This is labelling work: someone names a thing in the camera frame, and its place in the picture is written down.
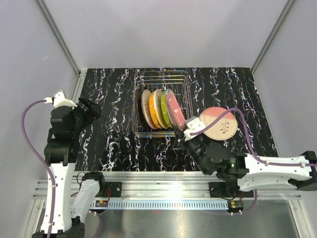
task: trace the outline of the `white wall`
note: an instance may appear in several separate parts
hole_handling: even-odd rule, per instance
[[[317,152],[317,1],[298,0],[255,73],[281,156]],[[302,197],[317,237],[317,192]]]
[[[37,180],[46,175],[23,140],[21,114],[60,88],[70,93],[75,74],[35,0],[1,1],[0,22],[0,236],[17,238]],[[27,115],[27,132],[41,155],[51,110],[40,105]]]
[[[286,0],[45,0],[81,69],[251,67]]]

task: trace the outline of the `black marble table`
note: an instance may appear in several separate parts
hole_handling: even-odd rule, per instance
[[[133,85],[139,68],[89,69],[81,96],[101,105],[103,116],[80,136],[78,171],[195,171],[174,137],[139,138],[132,131]],[[237,107],[260,156],[277,156],[260,97],[249,68],[177,68],[189,75],[193,114],[208,107]],[[248,152],[242,123],[224,145]]]

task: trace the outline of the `green plate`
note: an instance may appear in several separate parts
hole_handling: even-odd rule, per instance
[[[163,118],[164,118],[164,121],[165,121],[166,125],[168,127],[172,127],[172,125],[171,125],[171,123],[169,121],[168,114],[167,114],[167,108],[166,108],[166,104],[165,104],[165,94],[164,93],[162,94],[162,97],[160,98],[160,106],[161,106],[161,109],[162,109]]]

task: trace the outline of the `plate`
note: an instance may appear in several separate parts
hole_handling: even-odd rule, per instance
[[[168,125],[166,125],[166,123],[165,123],[162,108],[160,105],[160,99],[161,99],[162,95],[163,95],[163,93],[159,89],[155,90],[153,93],[154,112],[155,112],[155,116],[157,117],[159,125],[164,129],[168,129]]]
[[[150,128],[157,129],[154,122],[151,119],[150,107],[149,107],[149,99],[151,96],[151,92],[149,90],[144,90],[142,93],[142,111],[145,117],[145,120]]]
[[[208,126],[217,119],[225,108],[211,107],[205,109],[199,116],[199,119]],[[214,140],[228,140],[237,132],[238,122],[232,113],[226,114],[212,128],[204,132],[206,136]]]
[[[142,128],[147,129],[148,128],[148,124],[147,121],[143,115],[143,111],[142,111],[142,94],[143,91],[147,89],[146,87],[144,87],[143,85],[139,85],[139,88],[137,89],[137,93],[136,93],[136,107],[137,107],[137,115],[138,115],[138,121],[139,124]]]
[[[165,92],[165,103],[170,122],[178,129],[183,130],[185,128],[185,118],[173,91],[170,89]]]
[[[157,117],[155,116],[155,110],[154,110],[154,94],[152,93],[150,95],[150,99],[149,99],[149,109],[150,109],[150,115],[151,115],[151,119],[154,123],[154,125],[157,127],[157,128],[162,128],[158,122],[158,119]]]
[[[172,125],[169,121],[168,114],[167,114],[167,108],[166,108],[166,104],[165,104],[165,94],[162,94],[162,97],[160,98],[160,107],[162,109],[163,118],[164,118],[166,125],[168,127],[172,127]]]

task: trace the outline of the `metal wire rack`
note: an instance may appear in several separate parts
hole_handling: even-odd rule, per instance
[[[193,116],[192,99],[188,74],[184,70],[158,70],[158,71],[139,71],[134,77],[134,96],[133,96],[133,132],[139,137],[174,137],[172,128],[169,129],[144,129],[139,125],[136,112],[136,91],[140,85],[144,85],[153,93],[160,89],[166,91],[171,89],[177,98],[178,104],[184,114],[185,119]]]

